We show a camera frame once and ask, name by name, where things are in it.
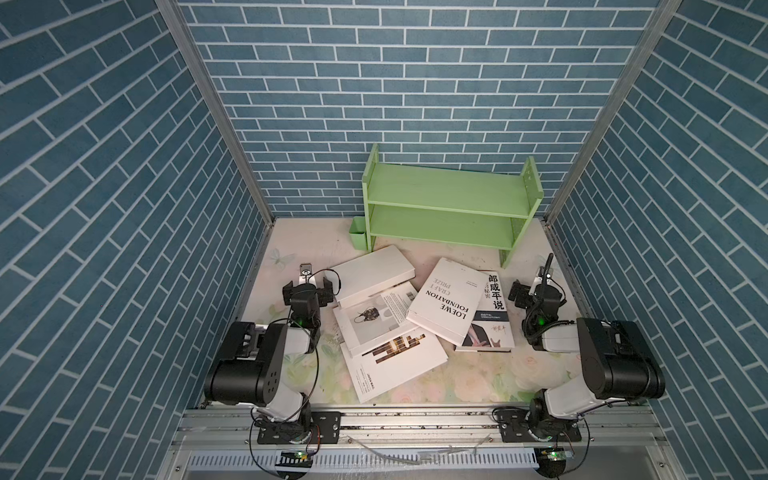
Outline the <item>white-backed heritage culture book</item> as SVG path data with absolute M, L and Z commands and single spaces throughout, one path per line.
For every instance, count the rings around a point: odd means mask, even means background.
M 340 307 L 359 304 L 415 277 L 415 267 L 395 245 L 349 260 L 332 270 L 340 277 L 331 280 L 339 289 L 335 299 Z

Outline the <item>white Loewe Foundation book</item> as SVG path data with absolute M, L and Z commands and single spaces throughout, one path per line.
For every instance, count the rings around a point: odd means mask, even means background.
M 406 319 L 461 346 L 487 281 L 486 273 L 443 257 L 409 306 Z

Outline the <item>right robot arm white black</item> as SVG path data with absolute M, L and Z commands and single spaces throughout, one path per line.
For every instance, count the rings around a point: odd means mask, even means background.
M 664 374 L 638 325 L 580 317 L 562 320 L 564 293 L 554 281 L 533 286 L 513 283 L 509 299 L 525 310 L 521 329 L 536 351 L 576 353 L 581 373 L 566 383 L 539 390 L 525 420 L 540 439 L 560 435 L 586 413 L 618 402 L 661 397 Z

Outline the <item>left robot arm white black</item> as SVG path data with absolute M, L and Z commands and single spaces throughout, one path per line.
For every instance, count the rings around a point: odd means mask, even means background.
M 287 317 L 268 325 L 232 323 L 205 377 L 205 400 L 249 404 L 267 421 L 306 431 L 311 424 L 309 396 L 281 380 L 284 357 L 318 352 L 321 309 L 335 299 L 333 283 L 308 280 L 282 289 Z

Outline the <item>Chinese book with man portrait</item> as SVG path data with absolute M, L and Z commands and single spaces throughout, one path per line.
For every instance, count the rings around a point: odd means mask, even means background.
M 464 340 L 456 352 L 510 352 L 515 344 L 510 318 L 496 271 L 484 270 L 487 283 Z

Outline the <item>white magazine with handbag photo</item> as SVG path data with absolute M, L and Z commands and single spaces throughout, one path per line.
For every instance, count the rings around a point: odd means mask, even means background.
M 333 313 L 349 353 L 362 356 L 415 330 L 417 326 L 407 319 L 407 313 L 417 294 L 406 281 L 356 305 L 336 307 Z

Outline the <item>white booklet with brown bars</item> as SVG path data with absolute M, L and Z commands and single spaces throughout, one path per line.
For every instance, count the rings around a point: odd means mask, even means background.
M 359 355 L 353 355 L 346 343 L 340 347 L 361 403 L 367 403 L 448 360 L 439 338 L 422 328 Z

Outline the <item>green two-tier shelf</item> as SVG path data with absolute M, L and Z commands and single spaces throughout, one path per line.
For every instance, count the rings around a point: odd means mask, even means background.
M 496 249 L 512 254 L 544 197 L 535 160 L 518 175 L 382 163 L 375 144 L 362 174 L 361 248 L 380 237 Z

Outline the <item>right circuit board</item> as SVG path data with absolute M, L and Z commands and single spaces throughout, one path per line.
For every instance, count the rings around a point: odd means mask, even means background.
M 562 448 L 536 448 L 535 455 L 540 468 L 565 468 L 569 453 Z

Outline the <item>circuit board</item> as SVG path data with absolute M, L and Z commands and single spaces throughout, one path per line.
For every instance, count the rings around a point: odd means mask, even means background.
M 536 448 L 535 455 L 540 468 L 565 468 L 569 453 L 562 448 Z
M 314 463 L 314 455 L 300 451 L 280 451 L 275 458 L 278 471 L 309 470 Z

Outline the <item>left circuit board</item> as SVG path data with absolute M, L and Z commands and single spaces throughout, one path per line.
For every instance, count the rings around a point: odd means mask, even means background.
M 280 451 L 275 458 L 278 471 L 309 470 L 314 463 L 314 455 L 300 451 Z

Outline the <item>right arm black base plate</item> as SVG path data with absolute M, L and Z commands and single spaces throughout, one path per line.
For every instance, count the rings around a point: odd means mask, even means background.
M 519 407 L 498 407 L 492 410 L 491 418 L 497 423 L 504 443 L 582 440 L 576 420 L 558 419 L 539 411 L 531 413 Z

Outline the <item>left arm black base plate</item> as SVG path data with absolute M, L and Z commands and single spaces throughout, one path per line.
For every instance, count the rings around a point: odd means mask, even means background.
M 300 413 L 295 421 L 258 420 L 259 445 L 337 444 L 341 428 L 340 411 Z

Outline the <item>aluminium front rail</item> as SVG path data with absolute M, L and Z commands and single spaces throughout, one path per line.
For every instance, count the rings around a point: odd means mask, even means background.
M 488 404 L 443 406 L 319 405 L 313 419 L 326 437 L 323 446 L 469 446 L 507 444 L 543 446 L 529 433 L 522 413 Z M 210 406 L 184 412 L 171 441 L 173 450 L 243 450 L 251 427 L 248 407 Z M 588 414 L 578 426 L 556 440 L 568 446 L 667 446 L 648 406 L 616 404 Z

